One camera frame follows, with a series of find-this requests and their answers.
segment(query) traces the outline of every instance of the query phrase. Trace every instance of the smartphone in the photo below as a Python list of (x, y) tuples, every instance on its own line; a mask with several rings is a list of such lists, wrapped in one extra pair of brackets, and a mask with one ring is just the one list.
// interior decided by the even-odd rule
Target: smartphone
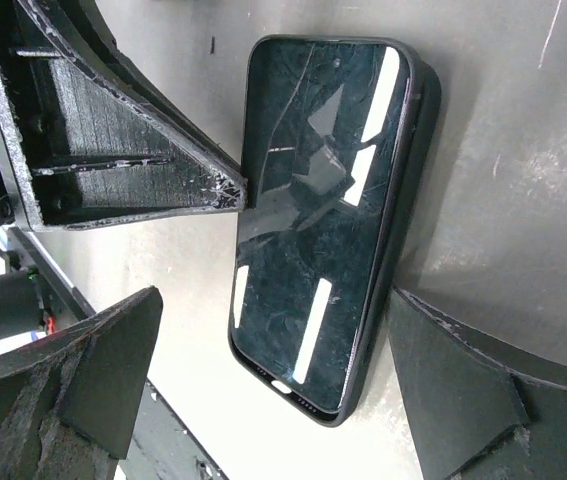
[(314, 420), (359, 400), (440, 86), (392, 41), (273, 36), (248, 69), (229, 341)]

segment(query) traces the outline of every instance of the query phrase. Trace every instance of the phone screen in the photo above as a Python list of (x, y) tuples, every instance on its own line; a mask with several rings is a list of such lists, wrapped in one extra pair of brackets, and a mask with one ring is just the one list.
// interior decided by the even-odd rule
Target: phone screen
[(341, 406), (378, 275), (409, 72), (364, 41), (271, 38), (250, 61), (230, 339), (324, 412)]

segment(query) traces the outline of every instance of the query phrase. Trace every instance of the red wire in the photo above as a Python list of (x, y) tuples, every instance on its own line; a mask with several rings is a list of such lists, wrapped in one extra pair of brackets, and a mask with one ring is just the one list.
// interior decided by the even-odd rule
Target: red wire
[(56, 326), (54, 325), (55, 319), (53, 316), (49, 316), (47, 317), (47, 334), (48, 335), (52, 335), (54, 332), (56, 332)]

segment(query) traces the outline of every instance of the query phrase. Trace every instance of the scratch mark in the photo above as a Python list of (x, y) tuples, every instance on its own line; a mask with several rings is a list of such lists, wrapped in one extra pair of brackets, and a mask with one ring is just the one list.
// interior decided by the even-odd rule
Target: scratch mark
[(518, 443), (523, 452), (525, 452), (525, 456), (530, 456), (530, 430), (525, 428), (524, 426), (517, 427), (514, 430), (514, 441)]
[(501, 163), (501, 155), (496, 157), (496, 162), (494, 162), (494, 167), (492, 168), (492, 178), (496, 180), (496, 171), (499, 168), (499, 163)]
[(563, 0), (559, 0), (556, 4), (556, 11), (554, 12), (554, 18), (552, 19), (552, 25), (550, 25), (550, 31), (547, 32), (547, 38), (545, 39), (545, 44), (543, 45), (543, 50), (541, 51), (541, 59), (539, 60), (539, 70), (543, 67), (543, 60), (545, 59), (545, 52), (547, 51), (547, 46), (550, 43), (550, 38), (552, 38), (552, 32), (554, 32), (554, 25), (556, 25), (556, 19), (559, 16), (559, 10), (561, 10), (561, 4)]
[[(276, 133), (276, 129), (279, 128), (279, 125), (283, 121), (283, 117), (285, 117), (285, 114), (287, 113), (288, 109), (290, 108), (290, 105), (292, 105), (292, 102), (294, 101), (294, 97), (296, 97), (296, 94), (299, 93), (299, 89), (301, 88), (301, 84), (303, 83), (303, 80), (305, 80), (305, 74), (307, 73), (308, 68), (310, 67), (310, 62), (312, 61), (313, 55), (314, 55), (314, 45), (312, 45), (310, 47), (310, 52), (307, 55), (307, 60), (305, 61), (305, 65), (303, 66), (303, 70), (301, 70), (301, 73), (299, 74), (299, 80), (298, 80), (298, 82), (296, 82), (296, 85), (294, 86), (294, 90), (292, 90), (292, 95), (290, 95), (290, 98), (288, 99), (287, 103), (283, 107), (283, 110), (281, 111), (279, 118), (276, 119), (276, 123), (274, 124), (274, 128), (272, 128), (272, 133), (270, 133), (270, 137), (267, 141), (268, 150), (272, 146), (272, 140), (274, 139), (274, 133)], [(266, 166), (267, 166), (267, 156), (263, 159), (263, 166), (261, 167), (261, 175), (259, 177), (259, 183), (256, 186), (257, 195), (260, 195), (261, 190), (263, 190), (263, 178), (265, 177), (264, 173), (265, 173), (265, 167)]]
[(233, 207), (241, 196), (241, 192), (220, 172), (215, 175), (214, 187), (210, 191), (216, 194), (216, 200), (212, 203), (215, 208)]

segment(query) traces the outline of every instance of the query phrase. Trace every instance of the gray table surface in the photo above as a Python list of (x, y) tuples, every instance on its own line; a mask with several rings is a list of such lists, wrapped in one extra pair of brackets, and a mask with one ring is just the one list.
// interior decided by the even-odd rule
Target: gray table surface
[[(444, 98), (397, 283), (567, 365), (567, 0), (99, 5), (119, 47), (237, 160), (260, 37), (412, 45)], [(336, 430), (311, 424), (235, 365), (225, 339), (235, 229), (234, 215), (220, 215), (42, 239), (96, 307), (148, 283), (161, 289), (150, 378), (231, 478), (419, 478), (385, 341), (361, 407)]]

